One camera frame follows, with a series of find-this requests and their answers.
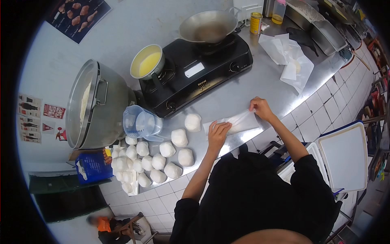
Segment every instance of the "blue plastic basket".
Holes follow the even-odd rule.
[[[80,162],[80,166],[84,167],[87,175],[87,180],[84,180],[83,176],[78,172],[78,167],[76,167],[78,180],[81,184],[96,182],[113,176],[111,165],[105,164],[104,156],[101,152],[81,153],[76,159],[77,162]]]

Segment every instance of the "saucepan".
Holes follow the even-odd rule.
[[[151,60],[150,63],[148,64],[148,67],[150,67],[150,70],[148,73],[140,73],[140,67],[143,61],[148,61],[146,60],[147,57],[150,55],[154,55],[156,53],[160,54],[160,59],[157,60]],[[157,44],[152,44],[149,46],[144,47],[133,59],[130,67],[130,74],[132,77],[136,79],[141,79],[141,80],[151,80],[153,76],[158,76],[161,71],[163,70],[165,64],[165,55],[163,53],[163,49],[161,46]]]
[[[235,15],[231,13],[233,9],[237,10]],[[237,28],[240,11],[231,7],[195,14],[181,23],[179,38],[193,43],[218,43]]]

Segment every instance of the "gas stove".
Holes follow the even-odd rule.
[[[158,80],[140,80],[146,105],[162,118],[253,63],[248,44],[234,33],[214,44],[177,39],[163,52],[165,65]]]

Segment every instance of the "hand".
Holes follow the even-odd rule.
[[[275,118],[275,115],[268,106],[267,100],[258,96],[250,101],[249,111],[252,111],[253,109],[256,109],[256,114],[267,122],[270,122],[271,119]]]
[[[218,153],[223,144],[225,143],[226,133],[232,128],[232,123],[223,122],[217,124],[217,121],[214,121],[209,126],[209,150],[212,152]]]

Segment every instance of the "yellow can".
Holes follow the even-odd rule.
[[[261,21],[263,20],[263,15],[258,12],[253,12],[250,14],[250,29],[249,31],[254,35],[259,35],[261,31]]]

